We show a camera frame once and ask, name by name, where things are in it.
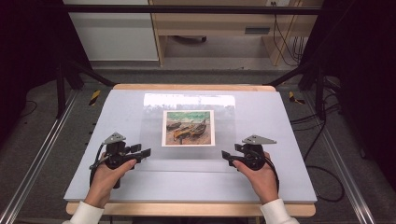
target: floor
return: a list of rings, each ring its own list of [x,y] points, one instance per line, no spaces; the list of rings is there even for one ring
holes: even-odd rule
[[[287,54],[285,58],[288,63],[293,62]],[[262,84],[281,77],[294,67],[285,63],[272,66],[260,38],[215,36],[209,36],[205,43],[195,39],[170,38],[163,67],[152,63],[122,64],[121,67],[96,65],[98,73],[116,82],[197,84]],[[27,191],[18,195],[22,204],[13,206],[17,211],[15,223],[62,223],[62,220],[70,218],[64,211],[66,202],[63,195],[111,90],[90,77],[82,75],[82,78],[85,82],[82,90],[67,92],[75,102],[61,130],[51,129],[59,121],[55,118],[56,85],[51,81],[29,92],[29,101],[21,119],[2,145],[0,184],[5,187],[0,189],[0,209],[6,211],[7,207],[15,205],[10,202],[15,202],[13,197],[19,192],[19,187],[25,187]],[[277,87],[290,120],[314,114],[313,91],[299,91],[296,86],[299,78],[294,77]],[[95,106],[91,106],[89,101],[96,90],[101,94]],[[304,100],[304,104],[291,101],[291,91],[295,99]],[[331,90],[326,90],[325,95],[328,96],[326,107],[330,108],[326,125],[306,164],[325,168],[337,177],[322,169],[308,168],[319,196],[317,212],[313,217],[298,219],[302,223],[396,223],[396,193],[376,163],[361,158],[359,144],[342,116],[342,108],[340,110],[336,105],[335,95]],[[321,125],[322,121],[315,117],[292,123],[302,155],[306,155]],[[46,137],[51,132],[56,136],[53,142],[43,145],[48,142]],[[45,157],[45,162],[36,162],[37,154]],[[39,174],[26,178],[25,175],[34,169]],[[346,190],[339,201],[336,199],[342,196],[343,191],[337,178],[342,179]],[[29,180],[30,187],[21,185],[22,181]],[[130,220],[129,217],[117,217],[118,222]]]

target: human hand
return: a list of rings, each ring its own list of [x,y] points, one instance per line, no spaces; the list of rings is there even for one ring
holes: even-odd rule
[[[117,181],[131,170],[136,164],[136,160],[125,162],[117,169],[111,170],[105,164],[100,164],[96,168],[93,181],[88,191],[84,203],[98,208],[105,208],[108,200],[110,199],[110,192],[116,185]]]
[[[266,158],[270,159],[270,155],[267,152],[264,152],[264,154]],[[267,163],[258,171],[250,170],[241,161],[233,161],[233,165],[250,181],[254,192],[259,196],[262,204],[279,198],[277,195],[275,174]]]

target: photograph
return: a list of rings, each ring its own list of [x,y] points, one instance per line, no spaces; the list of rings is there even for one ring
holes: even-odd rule
[[[163,147],[215,145],[213,110],[163,111]]]

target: light gray surface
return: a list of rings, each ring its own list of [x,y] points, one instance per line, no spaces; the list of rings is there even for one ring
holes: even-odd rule
[[[146,93],[182,94],[187,98],[189,95],[197,94],[231,95],[235,99],[235,129],[228,132],[216,129],[216,137],[219,141],[215,147],[209,149],[210,151],[203,151],[202,147],[174,147],[173,150],[169,147],[161,147],[161,133],[143,134],[141,133],[143,129],[133,128],[144,125],[142,109]],[[158,116],[163,113],[161,110],[156,112]],[[219,122],[216,117],[215,110],[215,123]],[[264,149],[271,154],[275,165],[282,164],[277,166],[277,172],[281,183],[279,194],[283,200],[288,203],[312,203],[317,200],[279,92],[111,91],[81,164],[66,192],[64,197],[66,200],[75,201],[85,198],[88,184],[81,180],[89,180],[88,167],[93,163],[97,149],[101,142],[114,132],[124,135],[127,145],[141,143],[143,148],[152,148],[152,155],[166,150],[173,158],[159,157],[156,160],[162,162],[149,162],[148,167],[145,161],[138,164],[135,171],[122,178],[121,188],[114,190],[111,195],[112,201],[257,202],[257,195],[248,180],[233,167],[229,167],[220,153],[226,150],[235,154],[233,144],[241,144],[243,139],[253,133],[277,141],[276,144],[265,145]],[[179,150],[186,149],[193,155],[190,159],[199,158],[202,153],[210,153],[210,156],[194,160],[193,162],[199,165],[191,166],[190,170],[186,170],[183,162],[174,162],[180,159],[186,161],[186,157],[180,158],[178,153]],[[199,168],[200,165],[213,170],[208,172]]]

